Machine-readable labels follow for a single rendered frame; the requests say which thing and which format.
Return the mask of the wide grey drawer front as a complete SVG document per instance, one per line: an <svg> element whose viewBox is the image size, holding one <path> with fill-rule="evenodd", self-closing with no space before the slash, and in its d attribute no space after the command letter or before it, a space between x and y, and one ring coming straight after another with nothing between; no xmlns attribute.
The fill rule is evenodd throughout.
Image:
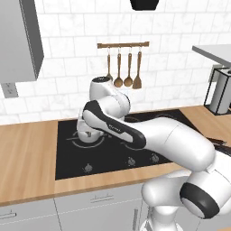
<svg viewBox="0 0 231 231"><path fill-rule="evenodd" d="M84 208L101 207L110 204L115 204L124 201L132 201L135 199L141 199L142 183L132 184L118 188L102 189L96 191L90 191L85 193L79 193L75 195L69 195L64 197L55 198L55 204L60 214L77 211ZM90 200L94 197L104 197L106 195L113 195L114 199L108 201L100 201L97 203L90 203Z"/></svg>

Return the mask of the wide grey cupboard door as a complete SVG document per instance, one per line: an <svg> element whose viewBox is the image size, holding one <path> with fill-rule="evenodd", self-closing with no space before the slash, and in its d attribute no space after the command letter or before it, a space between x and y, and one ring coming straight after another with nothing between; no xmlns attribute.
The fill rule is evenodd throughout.
<svg viewBox="0 0 231 231"><path fill-rule="evenodd" d="M133 231L135 208L139 209L137 230L141 204L135 199L59 214L61 231Z"/></svg>

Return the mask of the wooden hanging spatula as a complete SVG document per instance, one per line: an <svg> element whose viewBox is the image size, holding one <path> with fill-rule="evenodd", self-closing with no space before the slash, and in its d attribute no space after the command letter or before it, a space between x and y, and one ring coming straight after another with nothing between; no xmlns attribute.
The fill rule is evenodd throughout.
<svg viewBox="0 0 231 231"><path fill-rule="evenodd" d="M139 51L137 56L137 74L136 77L134 78L133 89L139 89L142 87L142 81L140 78L141 59L142 59L142 52Z"/></svg>

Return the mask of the black extractor hood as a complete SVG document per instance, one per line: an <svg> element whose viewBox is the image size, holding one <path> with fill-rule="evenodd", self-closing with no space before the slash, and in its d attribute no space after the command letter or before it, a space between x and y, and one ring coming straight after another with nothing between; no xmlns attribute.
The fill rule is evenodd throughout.
<svg viewBox="0 0 231 231"><path fill-rule="evenodd" d="M159 0L130 0L135 11L153 11L156 9Z"/></svg>

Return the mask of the wooden utensil rail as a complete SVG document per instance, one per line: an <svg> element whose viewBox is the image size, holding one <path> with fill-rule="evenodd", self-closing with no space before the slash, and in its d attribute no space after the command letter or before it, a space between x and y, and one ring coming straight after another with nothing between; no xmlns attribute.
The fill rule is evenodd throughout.
<svg viewBox="0 0 231 231"><path fill-rule="evenodd" d="M125 48L125 47L149 47L150 42L120 42L120 43L98 43L98 49L104 48Z"/></svg>

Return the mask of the wooden hanging spoon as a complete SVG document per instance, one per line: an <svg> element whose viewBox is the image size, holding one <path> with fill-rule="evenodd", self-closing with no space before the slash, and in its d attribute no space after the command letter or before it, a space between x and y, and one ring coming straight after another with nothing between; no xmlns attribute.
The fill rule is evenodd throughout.
<svg viewBox="0 0 231 231"><path fill-rule="evenodd" d="M119 51L117 54L117 78L114 81L114 85L117 88L120 88L123 85L123 81L120 76L120 69L121 69L121 51Z"/></svg>
<svg viewBox="0 0 231 231"><path fill-rule="evenodd" d="M131 78L131 65L132 65L132 53L128 53L128 75L124 80L124 85L126 87L131 87L133 84L133 80Z"/></svg>

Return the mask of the grey block in stand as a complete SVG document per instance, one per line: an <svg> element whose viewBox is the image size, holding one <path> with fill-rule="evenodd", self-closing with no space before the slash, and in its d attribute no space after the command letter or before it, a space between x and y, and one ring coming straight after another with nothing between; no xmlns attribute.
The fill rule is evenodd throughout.
<svg viewBox="0 0 231 231"><path fill-rule="evenodd" d="M218 115L226 114L231 104L231 69L218 69L218 80L209 109Z"/></svg>

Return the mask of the black glass hob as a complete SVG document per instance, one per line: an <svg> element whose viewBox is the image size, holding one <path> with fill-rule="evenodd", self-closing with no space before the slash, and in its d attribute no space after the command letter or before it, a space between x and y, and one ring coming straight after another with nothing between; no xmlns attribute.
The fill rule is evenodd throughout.
<svg viewBox="0 0 231 231"><path fill-rule="evenodd" d="M157 152L129 148L125 142L109 134L103 134L93 143L83 143L78 136L77 121L58 122L55 180L170 162ZM160 158L158 162L152 161L154 153ZM128 165L129 157L135 160L135 166ZM84 172L88 163L93 167L90 173Z"/></svg>

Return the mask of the wooden hanging ladle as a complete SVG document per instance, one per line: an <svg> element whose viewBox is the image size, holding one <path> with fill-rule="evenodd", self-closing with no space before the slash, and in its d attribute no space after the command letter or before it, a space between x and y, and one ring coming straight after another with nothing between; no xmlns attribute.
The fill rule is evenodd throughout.
<svg viewBox="0 0 231 231"><path fill-rule="evenodd" d="M107 76L113 81L113 77L110 72L110 47L107 47Z"/></svg>

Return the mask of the grey wall shelf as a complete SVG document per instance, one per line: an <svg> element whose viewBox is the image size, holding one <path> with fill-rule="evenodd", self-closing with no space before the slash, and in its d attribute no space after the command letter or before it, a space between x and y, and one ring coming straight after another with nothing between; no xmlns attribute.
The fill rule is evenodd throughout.
<svg viewBox="0 0 231 231"><path fill-rule="evenodd" d="M192 50L227 68L231 68L231 44L193 45Z"/></svg>

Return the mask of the grey wall socket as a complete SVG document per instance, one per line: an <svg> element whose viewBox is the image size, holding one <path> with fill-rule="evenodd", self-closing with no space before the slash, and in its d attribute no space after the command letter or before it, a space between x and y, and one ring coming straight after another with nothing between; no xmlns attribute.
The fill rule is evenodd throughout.
<svg viewBox="0 0 231 231"><path fill-rule="evenodd" d="M1 87L5 98L18 97L17 88L14 83L3 83Z"/></svg>

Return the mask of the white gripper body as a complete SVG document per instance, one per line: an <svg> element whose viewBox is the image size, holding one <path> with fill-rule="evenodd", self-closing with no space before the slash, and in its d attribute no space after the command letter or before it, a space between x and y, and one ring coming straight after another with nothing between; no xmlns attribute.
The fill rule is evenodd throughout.
<svg viewBox="0 0 231 231"><path fill-rule="evenodd" d="M87 124L78 124L77 131L78 131L79 139L83 143L93 143L103 135L101 131L93 129Z"/></svg>

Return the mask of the narrow grey drawer front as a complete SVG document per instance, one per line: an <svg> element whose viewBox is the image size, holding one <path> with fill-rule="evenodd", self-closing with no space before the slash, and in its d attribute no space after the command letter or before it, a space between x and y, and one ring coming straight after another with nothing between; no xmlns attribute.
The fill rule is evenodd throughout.
<svg viewBox="0 0 231 231"><path fill-rule="evenodd" d="M0 215L8 213L16 213L17 216L7 219L0 219L0 224L54 215L56 213L56 208L54 206L53 199L45 199L0 207Z"/></svg>

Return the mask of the grey wall cupboard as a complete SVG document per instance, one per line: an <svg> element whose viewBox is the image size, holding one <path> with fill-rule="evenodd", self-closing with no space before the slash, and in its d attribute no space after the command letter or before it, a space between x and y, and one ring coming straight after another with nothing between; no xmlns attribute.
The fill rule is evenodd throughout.
<svg viewBox="0 0 231 231"><path fill-rule="evenodd" d="M36 81L43 58L34 0L0 0L0 83Z"/></svg>

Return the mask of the narrow grey cupboard door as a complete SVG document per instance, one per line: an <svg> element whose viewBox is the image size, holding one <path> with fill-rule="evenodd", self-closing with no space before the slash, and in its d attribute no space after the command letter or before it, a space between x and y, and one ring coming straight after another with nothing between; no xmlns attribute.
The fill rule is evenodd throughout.
<svg viewBox="0 0 231 231"><path fill-rule="evenodd" d="M61 231L56 216L39 217L0 225L0 231Z"/></svg>

